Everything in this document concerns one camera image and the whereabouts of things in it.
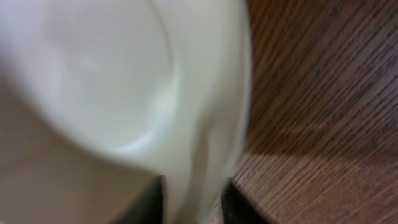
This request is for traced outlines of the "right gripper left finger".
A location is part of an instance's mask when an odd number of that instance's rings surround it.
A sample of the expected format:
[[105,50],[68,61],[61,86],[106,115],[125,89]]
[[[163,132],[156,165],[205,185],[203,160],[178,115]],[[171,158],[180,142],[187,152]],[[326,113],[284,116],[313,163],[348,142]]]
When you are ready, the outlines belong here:
[[160,175],[114,224],[164,224],[164,176]]

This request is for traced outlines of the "cream white bowl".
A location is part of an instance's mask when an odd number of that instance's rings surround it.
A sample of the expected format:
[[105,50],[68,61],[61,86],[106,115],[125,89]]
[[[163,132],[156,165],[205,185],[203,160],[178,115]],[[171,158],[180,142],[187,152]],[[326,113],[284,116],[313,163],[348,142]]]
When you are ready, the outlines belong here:
[[243,151],[245,1],[1,1],[12,90],[90,154],[165,179],[165,221],[196,223]]

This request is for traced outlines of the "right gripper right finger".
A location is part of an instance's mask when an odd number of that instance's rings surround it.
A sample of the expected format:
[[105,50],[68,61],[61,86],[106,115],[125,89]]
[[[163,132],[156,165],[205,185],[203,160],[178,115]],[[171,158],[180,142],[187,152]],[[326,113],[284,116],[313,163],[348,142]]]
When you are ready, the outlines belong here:
[[221,194],[221,209],[224,224],[273,224],[274,222],[262,216],[234,184],[228,179],[228,184]]

